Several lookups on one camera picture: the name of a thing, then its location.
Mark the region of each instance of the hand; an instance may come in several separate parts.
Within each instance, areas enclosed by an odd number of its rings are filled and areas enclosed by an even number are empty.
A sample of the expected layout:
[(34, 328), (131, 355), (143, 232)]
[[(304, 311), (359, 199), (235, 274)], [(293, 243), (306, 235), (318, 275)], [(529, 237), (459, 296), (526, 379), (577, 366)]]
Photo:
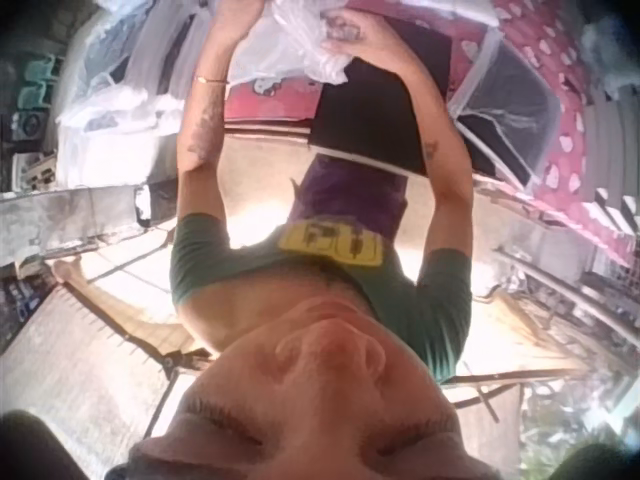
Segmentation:
[[(330, 40), (323, 46), (335, 53), (359, 57), (383, 70), (400, 74), (406, 67), (419, 63), (409, 46), (389, 26), (384, 18), (358, 10), (338, 9), (325, 14)], [(353, 29), (357, 35), (339, 38)]]
[(237, 45), (262, 16), (265, 0), (218, 0), (212, 33), (217, 41)]

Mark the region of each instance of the eyebrow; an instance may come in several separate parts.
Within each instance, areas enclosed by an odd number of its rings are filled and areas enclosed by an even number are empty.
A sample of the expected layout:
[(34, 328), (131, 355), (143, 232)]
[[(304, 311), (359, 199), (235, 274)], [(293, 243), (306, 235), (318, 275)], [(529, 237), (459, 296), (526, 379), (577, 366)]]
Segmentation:
[(245, 480), (247, 475), (235, 468), (198, 465), (161, 460), (136, 454), (127, 464), (127, 480)]

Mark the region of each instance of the nose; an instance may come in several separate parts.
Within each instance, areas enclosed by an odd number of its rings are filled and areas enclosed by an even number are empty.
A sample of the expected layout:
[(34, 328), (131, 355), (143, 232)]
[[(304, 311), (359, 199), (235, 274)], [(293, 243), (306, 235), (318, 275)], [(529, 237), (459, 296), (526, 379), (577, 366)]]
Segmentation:
[(320, 370), (370, 381), (382, 374), (386, 363), (380, 343), (340, 319), (319, 321), (282, 339), (276, 357), (285, 375)]

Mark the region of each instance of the forearm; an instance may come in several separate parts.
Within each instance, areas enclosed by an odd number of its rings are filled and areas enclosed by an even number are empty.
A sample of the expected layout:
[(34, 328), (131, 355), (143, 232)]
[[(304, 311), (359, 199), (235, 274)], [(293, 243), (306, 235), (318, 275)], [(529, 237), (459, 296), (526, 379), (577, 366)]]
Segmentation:
[[(220, 41), (211, 30), (200, 54), (178, 135), (180, 173), (205, 165), (217, 169), (224, 144), (226, 80), (234, 50), (234, 44)], [(197, 76), (217, 82), (201, 83)]]
[(436, 204), (473, 203), (473, 171), (469, 153), (449, 118), (447, 106), (431, 75), (419, 60), (399, 72), (418, 121), (423, 158)]

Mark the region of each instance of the pink fabric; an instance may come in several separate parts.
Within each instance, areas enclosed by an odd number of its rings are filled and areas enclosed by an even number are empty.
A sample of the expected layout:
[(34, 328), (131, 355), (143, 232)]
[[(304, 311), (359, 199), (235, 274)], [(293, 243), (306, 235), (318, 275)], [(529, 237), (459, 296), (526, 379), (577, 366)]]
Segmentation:
[[(590, 241), (606, 249), (616, 261), (628, 264), (635, 238), (615, 232), (589, 216), (580, 201), (584, 172), (583, 107), (588, 78), (578, 58), (578, 47), (560, 20), (559, 0), (493, 0), (505, 39), (537, 70), (562, 104), (557, 142), (552, 146), (543, 183), (533, 197), (505, 185), (512, 195), (556, 217)], [(437, 10), (409, 7), (393, 0), (351, 0), (349, 6), (415, 22), (453, 40), (449, 98), (469, 73), (487, 27)], [(287, 119), (315, 116), (321, 85), (303, 77), (279, 82), (258, 80), (235, 87), (226, 107), (228, 120)]]

